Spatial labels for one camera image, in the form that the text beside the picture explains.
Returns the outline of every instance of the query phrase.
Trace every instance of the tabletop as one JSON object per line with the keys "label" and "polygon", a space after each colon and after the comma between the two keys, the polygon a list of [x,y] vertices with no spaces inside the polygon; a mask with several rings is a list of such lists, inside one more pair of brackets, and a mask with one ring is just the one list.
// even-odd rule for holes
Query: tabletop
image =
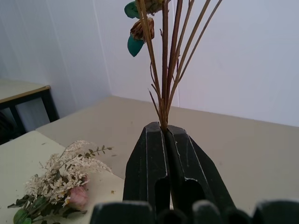
{"label": "tabletop", "polygon": [[[108,97],[37,131],[63,146],[79,139],[113,146],[102,161],[124,179],[142,129],[152,121],[152,103]],[[169,124],[184,128],[214,161],[238,208],[251,213],[261,200],[299,198],[299,128],[176,107]]]}
{"label": "tabletop", "polygon": [[0,103],[50,89],[50,86],[0,78]]}
{"label": "tabletop", "polygon": [[[12,224],[18,208],[8,209],[16,199],[24,195],[24,183],[34,174],[42,174],[39,162],[44,164],[54,153],[62,153],[64,147],[40,134],[29,132],[0,146],[0,223]],[[87,184],[89,201],[85,215],[69,219],[55,219],[62,224],[88,224],[95,204],[121,201],[124,181],[103,170],[90,175]]]}

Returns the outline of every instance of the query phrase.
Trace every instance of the white wall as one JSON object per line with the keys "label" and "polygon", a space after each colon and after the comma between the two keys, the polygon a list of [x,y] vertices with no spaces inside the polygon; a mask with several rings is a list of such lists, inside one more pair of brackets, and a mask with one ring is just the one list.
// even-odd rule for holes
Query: white wall
{"label": "white wall", "polygon": [[[0,76],[50,84],[60,116],[109,94],[150,101],[146,46],[135,58],[127,50],[136,22],[124,14],[129,2],[0,0]],[[195,1],[187,34],[203,2]],[[299,126],[298,7],[297,0],[223,0],[173,105]],[[161,18],[154,17],[159,71]],[[30,103],[27,125],[45,123],[45,113],[37,116],[41,103]]]}
{"label": "white wall", "polygon": [[[110,95],[96,18],[92,0],[0,0],[0,77],[50,84],[60,117]],[[19,109],[48,122],[41,100]]]}

